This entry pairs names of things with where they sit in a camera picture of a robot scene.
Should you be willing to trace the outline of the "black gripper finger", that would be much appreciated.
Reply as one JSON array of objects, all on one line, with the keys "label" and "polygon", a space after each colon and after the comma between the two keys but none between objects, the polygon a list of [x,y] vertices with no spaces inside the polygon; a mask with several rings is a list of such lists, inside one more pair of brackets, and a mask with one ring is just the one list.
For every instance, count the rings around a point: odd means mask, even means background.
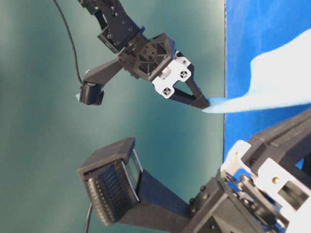
[{"label": "black gripper finger", "polygon": [[311,173],[311,110],[267,128],[251,137],[249,151],[242,161],[255,174],[266,159],[271,158],[288,171],[295,171],[304,159],[302,170]]},{"label": "black gripper finger", "polygon": [[174,93],[169,97],[169,99],[178,101],[199,109],[206,109],[209,107],[209,102],[199,90],[199,93],[189,95],[188,93],[179,90],[178,88],[174,89]]},{"label": "black gripper finger", "polygon": [[209,107],[210,106],[208,100],[203,95],[201,89],[195,83],[192,75],[186,80],[186,84],[188,88],[191,90],[191,92],[193,93],[193,97],[194,97],[194,101],[191,103],[191,106],[193,107]]}]

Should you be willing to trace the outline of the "near black white gripper body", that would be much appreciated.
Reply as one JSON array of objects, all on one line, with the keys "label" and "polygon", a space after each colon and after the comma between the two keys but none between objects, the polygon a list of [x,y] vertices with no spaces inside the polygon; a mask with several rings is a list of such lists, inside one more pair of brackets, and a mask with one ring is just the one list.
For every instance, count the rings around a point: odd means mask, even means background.
[{"label": "near black white gripper body", "polygon": [[239,140],[193,200],[189,233],[308,233],[311,142]]}]

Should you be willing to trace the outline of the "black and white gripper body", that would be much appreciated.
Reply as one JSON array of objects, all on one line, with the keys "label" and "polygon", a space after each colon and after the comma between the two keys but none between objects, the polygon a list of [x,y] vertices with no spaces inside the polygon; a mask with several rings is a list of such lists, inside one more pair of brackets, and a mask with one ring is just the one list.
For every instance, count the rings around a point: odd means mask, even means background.
[{"label": "black and white gripper body", "polygon": [[175,49],[174,41],[165,33],[152,39],[138,33],[118,57],[125,70],[137,79],[151,82],[164,98],[194,98],[174,88],[177,82],[183,82],[194,92],[194,66]]}]

